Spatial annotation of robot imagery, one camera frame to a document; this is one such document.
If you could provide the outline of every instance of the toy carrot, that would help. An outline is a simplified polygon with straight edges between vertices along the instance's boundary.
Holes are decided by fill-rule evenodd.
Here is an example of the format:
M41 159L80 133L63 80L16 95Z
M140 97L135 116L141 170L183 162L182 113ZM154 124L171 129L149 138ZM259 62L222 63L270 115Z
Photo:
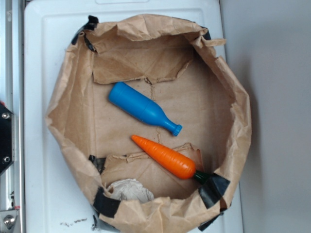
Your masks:
M137 135L133 135L132 140L150 157L178 178L188 179L193 177L201 184L204 184L210 176L204 172L196 170L193 160L164 145Z

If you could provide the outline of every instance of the white plastic tray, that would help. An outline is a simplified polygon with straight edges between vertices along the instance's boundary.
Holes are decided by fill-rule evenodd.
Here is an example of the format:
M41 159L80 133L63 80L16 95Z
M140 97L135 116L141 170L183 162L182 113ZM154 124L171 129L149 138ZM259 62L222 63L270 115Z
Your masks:
M100 22L142 13L195 21L222 38L217 0L34 0L25 11L25 195L28 233L92 230L93 210L75 183L44 115L65 50L88 15ZM224 47L217 48L225 56ZM194 229L191 233L200 232ZM205 233L242 233L239 189L232 207Z

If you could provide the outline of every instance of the blue bottle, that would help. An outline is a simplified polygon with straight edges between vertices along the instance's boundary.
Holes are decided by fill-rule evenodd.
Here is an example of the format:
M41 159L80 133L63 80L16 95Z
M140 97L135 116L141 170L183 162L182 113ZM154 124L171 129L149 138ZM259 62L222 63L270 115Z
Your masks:
M171 131L174 136L183 128L171 122L159 105L123 82L114 85L109 100L138 120L149 125L161 126Z

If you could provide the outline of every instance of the crumpled white paper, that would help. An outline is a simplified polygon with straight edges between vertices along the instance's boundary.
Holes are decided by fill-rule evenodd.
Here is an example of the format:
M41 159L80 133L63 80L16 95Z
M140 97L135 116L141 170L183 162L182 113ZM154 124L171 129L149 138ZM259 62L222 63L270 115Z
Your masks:
M125 179L113 182L107 191L110 198L116 200L139 200L146 203L154 199L154 195L136 179Z

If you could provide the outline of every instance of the white wall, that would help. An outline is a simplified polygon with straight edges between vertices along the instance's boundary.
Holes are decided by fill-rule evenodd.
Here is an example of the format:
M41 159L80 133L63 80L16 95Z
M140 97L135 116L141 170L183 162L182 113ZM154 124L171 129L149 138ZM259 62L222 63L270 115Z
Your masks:
M252 104L244 233L311 232L311 1L220 3L227 62Z

